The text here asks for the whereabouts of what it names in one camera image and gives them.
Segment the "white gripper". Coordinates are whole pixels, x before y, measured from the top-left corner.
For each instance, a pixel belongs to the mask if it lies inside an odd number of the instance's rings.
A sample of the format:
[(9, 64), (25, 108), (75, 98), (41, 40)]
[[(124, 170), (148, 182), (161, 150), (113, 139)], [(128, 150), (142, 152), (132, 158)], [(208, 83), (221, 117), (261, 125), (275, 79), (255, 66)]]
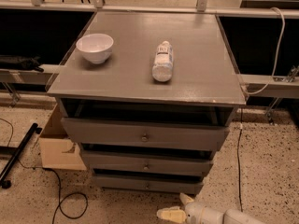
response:
[(203, 203), (195, 202), (185, 193), (180, 193), (179, 198), (185, 205), (185, 212), (179, 206), (159, 209), (156, 213), (159, 219), (177, 224), (222, 224), (223, 213), (214, 210)]

